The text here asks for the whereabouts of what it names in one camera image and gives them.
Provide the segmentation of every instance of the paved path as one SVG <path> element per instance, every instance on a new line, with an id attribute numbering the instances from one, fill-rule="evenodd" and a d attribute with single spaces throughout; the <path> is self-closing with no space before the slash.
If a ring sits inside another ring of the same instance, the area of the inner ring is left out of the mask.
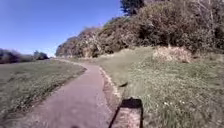
<path id="1" fill-rule="evenodd" d="M 83 75 L 54 92 L 16 127 L 107 128 L 111 111 L 103 93 L 100 68 L 80 65 L 87 69 Z"/>

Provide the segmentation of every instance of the shrub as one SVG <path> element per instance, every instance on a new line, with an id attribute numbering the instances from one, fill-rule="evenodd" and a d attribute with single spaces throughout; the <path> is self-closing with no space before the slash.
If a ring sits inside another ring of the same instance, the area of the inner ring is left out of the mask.
<path id="1" fill-rule="evenodd" d="M 46 59 L 48 59 L 48 56 L 47 56 L 47 54 L 45 54 L 43 52 L 36 51 L 33 54 L 33 58 L 34 58 L 34 60 L 46 60 Z"/>
<path id="2" fill-rule="evenodd" d="M 16 51 L 0 49 L 0 64 L 31 61 L 33 61 L 33 56 L 31 55 L 23 55 Z"/>
<path id="3" fill-rule="evenodd" d="M 127 5 L 134 1 L 123 0 Z M 102 29 L 84 29 L 60 45 L 56 56 L 97 57 L 136 46 L 185 47 L 193 54 L 224 53 L 221 0 L 148 0 L 138 9 L 136 15 L 111 19 Z"/>
<path id="4" fill-rule="evenodd" d="M 153 57 L 155 59 L 165 61 L 180 61 L 189 63 L 191 61 L 192 54 L 183 47 L 159 47 L 153 53 Z"/>

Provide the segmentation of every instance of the treeline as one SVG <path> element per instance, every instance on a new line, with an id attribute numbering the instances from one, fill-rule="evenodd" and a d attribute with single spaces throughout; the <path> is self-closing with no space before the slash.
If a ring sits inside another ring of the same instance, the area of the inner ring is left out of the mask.
<path id="1" fill-rule="evenodd" d="M 43 52 L 36 51 L 33 55 L 25 55 L 16 51 L 0 49 L 0 64 L 32 62 L 44 59 L 48 59 L 48 56 Z"/>
<path id="2" fill-rule="evenodd" d="M 125 16 L 87 28 L 60 45 L 56 56 L 97 57 L 138 46 L 224 51 L 222 0 L 121 0 Z"/>

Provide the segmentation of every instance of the sky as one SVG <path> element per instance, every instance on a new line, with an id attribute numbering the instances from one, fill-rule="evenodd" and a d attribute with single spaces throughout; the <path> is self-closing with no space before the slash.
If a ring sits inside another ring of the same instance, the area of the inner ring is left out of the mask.
<path id="1" fill-rule="evenodd" d="M 121 15 L 120 0 L 0 0 L 0 48 L 53 56 L 85 27 Z"/>

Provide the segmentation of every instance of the green grass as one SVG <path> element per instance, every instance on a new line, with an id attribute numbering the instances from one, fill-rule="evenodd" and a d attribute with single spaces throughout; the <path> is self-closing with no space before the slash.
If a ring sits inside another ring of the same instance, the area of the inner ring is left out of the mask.
<path id="1" fill-rule="evenodd" d="M 143 101 L 146 128 L 224 127 L 224 63 L 165 62 L 154 59 L 153 52 L 137 48 L 93 61 L 116 86 L 129 83 L 125 97 Z"/>
<path id="2" fill-rule="evenodd" d="M 0 65 L 0 124 L 82 72 L 80 66 L 55 60 Z"/>

